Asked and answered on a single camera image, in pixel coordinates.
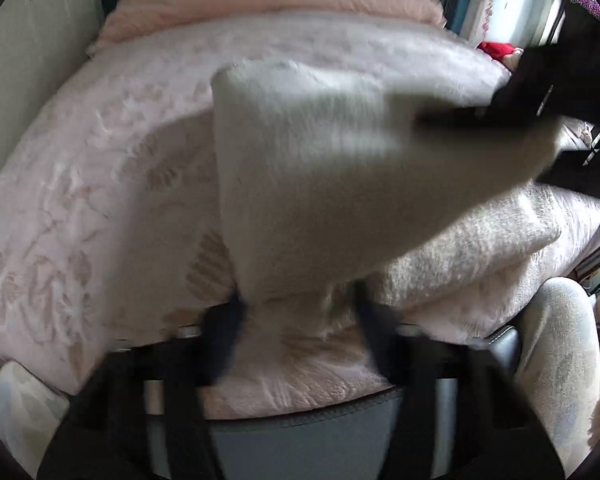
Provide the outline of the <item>patterned light trouser leg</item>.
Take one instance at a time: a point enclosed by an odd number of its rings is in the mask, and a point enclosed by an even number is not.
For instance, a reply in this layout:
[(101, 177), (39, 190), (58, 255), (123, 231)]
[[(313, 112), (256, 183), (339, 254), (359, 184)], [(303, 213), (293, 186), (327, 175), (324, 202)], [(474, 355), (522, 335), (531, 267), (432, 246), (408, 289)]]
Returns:
[(600, 400), (600, 343), (591, 301), (569, 278), (550, 278), (520, 312), (515, 382), (572, 474), (590, 452), (588, 432)]

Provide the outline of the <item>cream fuzzy knit sweater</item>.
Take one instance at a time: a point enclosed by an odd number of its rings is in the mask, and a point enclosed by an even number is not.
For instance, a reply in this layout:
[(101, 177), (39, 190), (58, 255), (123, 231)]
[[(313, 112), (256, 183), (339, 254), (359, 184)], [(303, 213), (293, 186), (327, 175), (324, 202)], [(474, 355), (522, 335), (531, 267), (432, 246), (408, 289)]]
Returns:
[(557, 118), (445, 74), (383, 82), (249, 61), (211, 87), (222, 231), (250, 304), (362, 278), (558, 151)]

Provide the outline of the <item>red plush toy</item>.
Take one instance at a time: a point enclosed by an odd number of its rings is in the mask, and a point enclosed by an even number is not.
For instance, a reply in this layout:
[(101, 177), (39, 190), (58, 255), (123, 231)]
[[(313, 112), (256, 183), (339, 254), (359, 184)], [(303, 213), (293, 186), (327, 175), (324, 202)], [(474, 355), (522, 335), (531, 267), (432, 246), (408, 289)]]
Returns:
[(517, 67), (524, 50), (517, 48), (512, 44), (504, 42), (483, 41), (478, 44), (477, 49), (503, 64), (508, 70), (513, 72)]

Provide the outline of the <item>pale pink embossed bedspread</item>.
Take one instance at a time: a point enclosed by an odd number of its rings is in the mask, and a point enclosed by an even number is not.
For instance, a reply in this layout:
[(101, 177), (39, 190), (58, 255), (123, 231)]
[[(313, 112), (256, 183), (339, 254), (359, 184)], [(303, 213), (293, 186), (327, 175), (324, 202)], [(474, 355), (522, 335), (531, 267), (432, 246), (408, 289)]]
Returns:
[[(212, 76), (281, 58), (381, 81), (440, 75), (485, 99), (505, 68), (450, 32), (326, 12), (188, 25), (100, 50), (0, 174), (0, 358), (67, 394), (118, 339), (160, 340), (232, 290)], [(452, 341), (492, 333), (600, 242), (600, 200), (526, 186), (370, 280)]]

